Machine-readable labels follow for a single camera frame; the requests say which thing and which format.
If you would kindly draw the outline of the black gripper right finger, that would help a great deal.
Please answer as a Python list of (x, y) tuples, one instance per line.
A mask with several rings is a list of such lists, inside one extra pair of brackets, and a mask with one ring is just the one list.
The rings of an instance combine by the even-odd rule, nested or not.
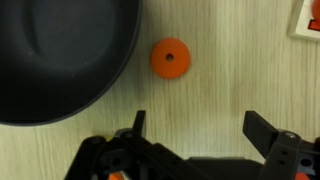
[(279, 131), (255, 111), (246, 111), (242, 128), (243, 134), (266, 158)]

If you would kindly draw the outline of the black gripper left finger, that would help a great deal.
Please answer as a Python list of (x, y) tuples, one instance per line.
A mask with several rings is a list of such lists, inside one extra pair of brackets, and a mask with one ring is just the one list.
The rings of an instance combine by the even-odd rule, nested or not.
[(141, 136), (146, 135), (145, 121), (146, 121), (146, 111), (139, 110), (136, 113), (132, 129)]

